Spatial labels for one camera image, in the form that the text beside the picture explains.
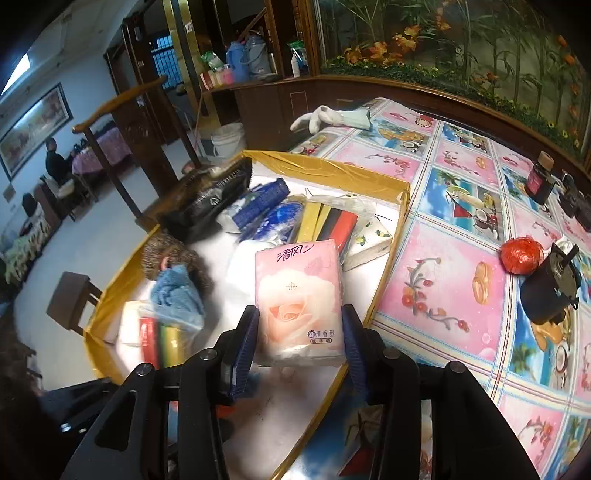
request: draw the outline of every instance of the glass panel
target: glass panel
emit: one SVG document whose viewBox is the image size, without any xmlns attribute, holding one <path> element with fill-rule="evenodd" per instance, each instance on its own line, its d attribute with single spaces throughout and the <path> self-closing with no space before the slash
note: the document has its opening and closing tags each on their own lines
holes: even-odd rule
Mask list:
<svg viewBox="0 0 591 480">
<path fill-rule="evenodd" d="M 162 87 L 166 90 L 168 88 L 176 87 L 181 80 L 181 72 L 178 68 L 177 57 L 173 49 L 173 41 L 170 35 L 166 37 L 157 38 L 152 44 L 152 58 L 158 75 L 167 75 L 168 80 L 163 83 Z"/>
<path fill-rule="evenodd" d="M 476 100 L 582 160 L 589 77 L 525 0 L 314 0 L 314 10 L 323 72 L 401 80 Z"/>
</svg>

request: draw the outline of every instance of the patterned tablecloth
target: patterned tablecloth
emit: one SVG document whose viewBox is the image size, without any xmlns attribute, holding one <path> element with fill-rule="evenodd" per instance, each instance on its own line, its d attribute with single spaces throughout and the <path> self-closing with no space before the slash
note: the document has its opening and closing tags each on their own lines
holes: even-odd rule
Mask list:
<svg viewBox="0 0 591 480">
<path fill-rule="evenodd" d="M 555 194 L 544 206 L 530 200 L 524 186 L 531 160 L 391 100 L 368 106 L 370 131 L 328 127 L 294 152 L 412 185 L 410 214 L 373 328 L 417 361 L 464 362 L 540 477 L 554 480 L 591 432 L 591 235 L 563 213 Z M 580 306 L 560 326 L 529 321 L 519 300 L 522 279 L 499 262 L 499 246 L 526 235 L 545 249 L 565 235 L 581 249 Z M 477 265 L 488 278 L 486 291 L 473 288 Z M 431 471 L 430 413 L 424 401 L 421 479 Z M 375 440 L 380 414 L 347 379 L 284 478 L 367 477 L 365 440 Z"/>
<path fill-rule="evenodd" d="M 107 131 L 98 141 L 111 165 L 117 165 L 127 155 L 131 155 L 131 150 L 123 140 L 117 127 Z M 72 161 L 72 173 L 75 174 L 95 173 L 102 169 L 99 159 L 96 158 L 95 152 L 90 147 L 86 147 L 78 153 Z"/>
</svg>

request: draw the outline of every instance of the white bucket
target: white bucket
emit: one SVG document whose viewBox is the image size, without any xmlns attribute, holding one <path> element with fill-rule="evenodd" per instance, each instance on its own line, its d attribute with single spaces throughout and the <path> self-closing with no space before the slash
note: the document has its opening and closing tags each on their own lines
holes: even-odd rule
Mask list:
<svg viewBox="0 0 591 480">
<path fill-rule="evenodd" d="M 213 153 L 216 157 L 231 158 L 246 149 L 244 127 L 240 122 L 227 124 L 212 134 Z"/>
</svg>

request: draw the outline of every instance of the red package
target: red package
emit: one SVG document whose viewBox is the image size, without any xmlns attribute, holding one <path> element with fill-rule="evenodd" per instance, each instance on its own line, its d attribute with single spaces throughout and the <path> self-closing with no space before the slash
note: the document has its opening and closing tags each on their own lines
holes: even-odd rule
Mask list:
<svg viewBox="0 0 591 480">
<path fill-rule="evenodd" d="M 530 275 L 543 260 L 542 246 L 528 236 L 511 238 L 501 245 L 501 261 L 509 273 Z"/>
<path fill-rule="evenodd" d="M 156 321 L 153 318 L 142 317 L 139 319 L 139 340 L 141 342 L 144 362 L 152 364 L 158 370 L 160 368 L 160 362 L 158 362 Z"/>
</svg>

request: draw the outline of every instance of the black package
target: black package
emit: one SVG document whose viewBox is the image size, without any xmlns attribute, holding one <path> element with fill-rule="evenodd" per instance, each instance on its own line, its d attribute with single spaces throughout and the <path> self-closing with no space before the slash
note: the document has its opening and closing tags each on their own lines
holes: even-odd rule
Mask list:
<svg viewBox="0 0 591 480">
<path fill-rule="evenodd" d="M 198 192 L 179 210 L 159 215 L 158 222 L 181 242 L 200 240 L 222 210 L 244 194 L 251 183 L 251 176 L 251 159 L 238 160 L 223 176 Z"/>
</svg>

